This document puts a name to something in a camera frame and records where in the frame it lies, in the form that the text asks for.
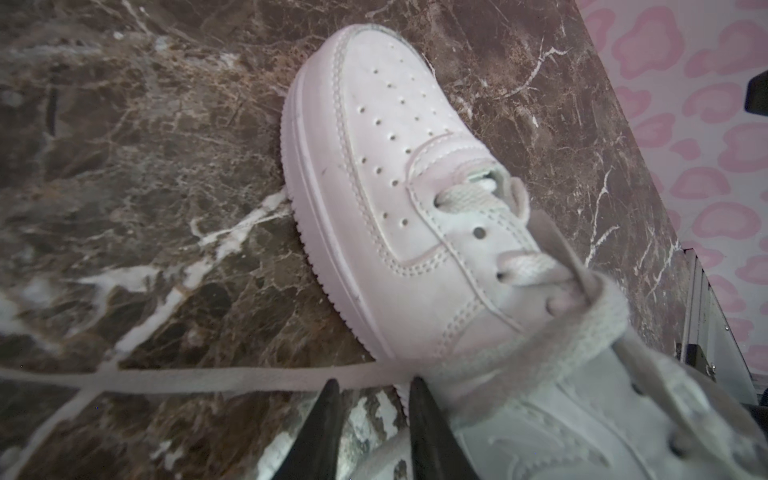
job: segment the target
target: shoelace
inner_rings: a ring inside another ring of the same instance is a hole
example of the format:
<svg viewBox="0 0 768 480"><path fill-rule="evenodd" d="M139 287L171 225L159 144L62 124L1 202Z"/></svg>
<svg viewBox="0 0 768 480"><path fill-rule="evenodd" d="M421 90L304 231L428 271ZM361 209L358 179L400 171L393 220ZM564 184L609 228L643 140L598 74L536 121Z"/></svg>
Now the shoelace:
<svg viewBox="0 0 768 480"><path fill-rule="evenodd" d="M461 188L464 191L454 189L442 195L442 200L450 204L448 208L502 208L487 184ZM520 191L513 194L517 200L516 206L512 206L517 207L515 214L527 220L528 230L545 253L520 253L502 259L502 263L515 272L515 280L506 280L519 284L526 280L563 282L566 278L562 268L565 268L570 272L568 278L578 281L588 299L588 305L556 316L527 339L516 338L494 348L439 362L373 362L315 369L115 370L88 374L38 374L3 368L0 378L100 392L157 394L319 391L331 378L338 379L345 389L408 383L414 376L438 386L492 374L491 380L447 412L452 428L460 429L493 416L508 402L522 401L536 389L564 379L612 347L633 380L679 425L680 431L698 441L734 478L765 478L768 450L764 439L761 441L733 427L750 425L747 413L726 394L689 376L672 359L645 347L628 328L629 309L618 285L581 265L547 215L530 212L527 195L521 197L524 194ZM515 270L521 265L523 270ZM710 402L713 399L717 401L717 409ZM403 429L359 465L352 478L372 478L386 465L407 455L408 445L409 432Z"/></svg>

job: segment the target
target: shoe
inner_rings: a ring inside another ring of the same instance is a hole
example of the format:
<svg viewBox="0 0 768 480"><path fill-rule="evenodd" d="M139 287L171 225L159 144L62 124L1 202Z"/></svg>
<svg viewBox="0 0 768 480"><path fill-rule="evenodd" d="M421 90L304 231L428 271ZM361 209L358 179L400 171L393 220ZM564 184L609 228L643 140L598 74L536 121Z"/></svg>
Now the shoe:
<svg viewBox="0 0 768 480"><path fill-rule="evenodd" d="M290 88L281 136L323 289L375 359L441 364L424 377L481 478L768 472L750 417L642 345L618 287L531 212L396 33L329 38Z"/></svg>

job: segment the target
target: marble surface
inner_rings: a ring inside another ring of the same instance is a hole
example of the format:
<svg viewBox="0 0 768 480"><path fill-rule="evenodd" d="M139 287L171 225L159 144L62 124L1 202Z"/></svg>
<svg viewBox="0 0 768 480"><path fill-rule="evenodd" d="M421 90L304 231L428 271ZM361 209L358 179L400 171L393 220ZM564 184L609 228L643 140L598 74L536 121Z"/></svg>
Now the marble surface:
<svg viewBox="0 0 768 480"><path fill-rule="evenodd" d="M0 365L370 360L280 203L287 88L324 38L360 22L424 53L534 207L618 278L632 323L673 353L684 255L573 2L50 0L0 5ZM344 396L340 478L404 425L392 389ZM312 402L0 382L0 468L262 480Z"/></svg>

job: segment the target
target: shoe sole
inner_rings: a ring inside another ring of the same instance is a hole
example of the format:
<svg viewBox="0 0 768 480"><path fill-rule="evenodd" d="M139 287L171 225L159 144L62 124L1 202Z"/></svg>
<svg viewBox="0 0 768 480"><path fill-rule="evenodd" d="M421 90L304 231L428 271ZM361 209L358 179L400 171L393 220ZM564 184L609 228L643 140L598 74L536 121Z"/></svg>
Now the shoe sole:
<svg viewBox="0 0 768 480"><path fill-rule="evenodd" d="M280 121L281 160L293 216L312 270L344 323L374 359L392 359L391 350L377 335L374 325L366 320L366 308L357 285L351 280L341 254L342 246L330 228L326 208L317 198L319 184L311 168L302 129L296 121L301 118L297 105L300 104L305 73L302 67L291 84ZM403 400L407 397L403 397L401 387L397 390Z"/></svg>

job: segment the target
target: pink spot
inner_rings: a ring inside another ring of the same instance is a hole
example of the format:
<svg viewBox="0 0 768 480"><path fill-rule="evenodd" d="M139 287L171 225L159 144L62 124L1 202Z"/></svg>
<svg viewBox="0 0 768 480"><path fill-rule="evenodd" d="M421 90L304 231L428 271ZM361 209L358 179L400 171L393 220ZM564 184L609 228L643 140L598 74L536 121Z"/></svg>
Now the pink spot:
<svg viewBox="0 0 768 480"><path fill-rule="evenodd" d="M733 339L737 342L746 342L750 338L750 333L755 328L754 323L740 318L729 318L728 326L733 334Z"/></svg>
<svg viewBox="0 0 768 480"><path fill-rule="evenodd" d="M696 256L699 257L701 266L704 268L712 268L718 266L725 258L722 252L719 250L704 248L700 243L692 240L687 240L681 244L684 249L692 248L696 251Z"/></svg>
<svg viewBox="0 0 768 480"><path fill-rule="evenodd" d="M672 140L672 125L674 115L659 114L642 121L632 128L638 147L663 147Z"/></svg>
<svg viewBox="0 0 768 480"><path fill-rule="evenodd" d="M670 222L672 223L672 228L675 229L675 231L680 229L680 214L674 210L670 210L667 208L667 216L670 218Z"/></svg>
<svg viewBox="0 0 768 480"><path fill-rule="evenodd" d="M768 255L746 259L746 265L736 269L736 276L745 282L768 285Z"/></svg>
<svg viewBox="0 0 768 480"><path fill-rule="evenodd" d="M670 194L684 200L701 200L730 193L730 184L720 170L694 167L684 171L670 189Z"/></svg>
<svg viewBox="0 0 768 480"><path fill-rule="evenodd" d="M746 302L739 296L736 287L720 275L710 276L710 285L715 292L717 302L724 312L738 313L746 310Z"/></svg>
<svg viewBox="0 0 768 480"><path fill-rule="evenodd" d="M768 0L736 0L736 8L760 10L761 8L768 8Z"/></svg>
<svg viewBox="0 0 768 480"><path fill-rule="evenodd" d="M728 148L717 158L723 170L745 174L768 168L768 124L737 125L723 141Z"/></svg>
<svg viewBox="0 0 768 480"><path fill-rule="evenodd" d="M583 10L584 8L587 8L589 5L592 5L597 0L576 0L576 6L579 7L579 9Z"/></svg>
<svg viewBox="0 0 768 480"><path fill-rule="evenodd" d="M672 144L670 150L679 154L683 160L691 161L701 157L699 144L693 138L684 138L683 140L676 141Z"/></svg>
<svg viewBox="0 0 768 480"><path fill-rule="evenodd" d="M661 194L664 192L664 184L661 183L661 179L658 175L656 175L654 172L650 173L650 179L654 182L654 185L656 185L656 190Z"/></svg>
<svg viewBox="0 0 768 480"><path fill-rule="evenodd" d="M674 13L668 7L650 7L616 40L611 52L621 64L621 76L632 79L649 70L667 70L680 60L683 49Z"/></svg>
<svg viewBox="0 0 768 480"><path fill-rule="evenodd" d="M760 217L751 208L735 202L716 202L701 211L692 230L701 238L744 240L754 237L761 227Z"/></svg>
<svg viewBox="0 0 768 480"><path fill-rule="evenodd" d="M650 92L648 90L633 92L627 87L616 87L614 92L616 92L616 98L618 98L621 110L624 111L624 116L627 119L642 114L650 105Z"/></svg>
<svg viewBox="0 0 768 480"><path fill-rule="evenodd" d="M743 103L743 93L738 84L714 84L692 93L683 103L683 115L690 117L698 114L704 123L719 124L733 118Z"/></svg>
<svg viewBox="0 0 768 480"><path fill-rule="evenodd" d="M594 43L595 50L601 51L605 48L608 29L615 21L616 14L610 8L595 10L584 19L584 25L586 25L587 31L589 31L589 36L592 37L592 43Z"/></svg>
<svg viewBox="0 0 768 480"><path fill-rule="evenodd" d="M750 345L744 360L750 369L768 371L768 345Z"/></svg>
<svg viewBox="0 0 768 480"><path fill-rule="evenodd" d="M717 48L699 50L685 64L686 77L700 77L711 71L721 75L768 65L768 33L751 20L739 20L723 29Z"/></svg>

